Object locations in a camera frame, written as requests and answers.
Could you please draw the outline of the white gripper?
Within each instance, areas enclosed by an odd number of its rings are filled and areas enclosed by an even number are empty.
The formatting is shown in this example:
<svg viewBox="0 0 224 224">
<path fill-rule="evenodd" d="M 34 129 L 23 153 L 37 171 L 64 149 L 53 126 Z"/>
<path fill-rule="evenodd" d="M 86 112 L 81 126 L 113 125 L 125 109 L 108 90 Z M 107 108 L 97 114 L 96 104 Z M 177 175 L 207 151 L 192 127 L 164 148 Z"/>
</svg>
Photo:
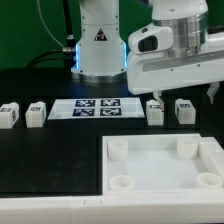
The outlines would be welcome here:
<svg viewBox="0 0 224 224">
<path fill-rule="evenodd" d="M 207 91 L 210 103 L 224 81 L 224 32 L 205 34 L 201 51 L 194 56 L 170 58 L 174 47 L 169 27 L 149 24 L 129 36 L 127 83 L 134 94 L 153 93 L 164 109 L 164 90 L 211 83 Z"/>
</svg>

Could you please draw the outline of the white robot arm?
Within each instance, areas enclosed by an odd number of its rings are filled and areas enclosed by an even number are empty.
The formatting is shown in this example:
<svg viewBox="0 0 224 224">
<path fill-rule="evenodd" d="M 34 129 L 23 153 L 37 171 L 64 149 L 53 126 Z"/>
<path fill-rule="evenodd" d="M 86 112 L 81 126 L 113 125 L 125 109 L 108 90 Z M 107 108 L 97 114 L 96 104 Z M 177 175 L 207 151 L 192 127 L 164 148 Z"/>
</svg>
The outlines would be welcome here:
<svg viewBox="0 0 224 224">
<path fill-rule="evenodd" d="M 140 0 L 152 22 L 119 35 L 119 0 L 80 0 L 82 36 L 75 46 L 73 77 L 91 83 L 127 75 L 128 90 L 152 93 L 209 84 L 213 96 L 224 81 L 224 31 L 210 34 L 206 0 Z"/>
</svg>

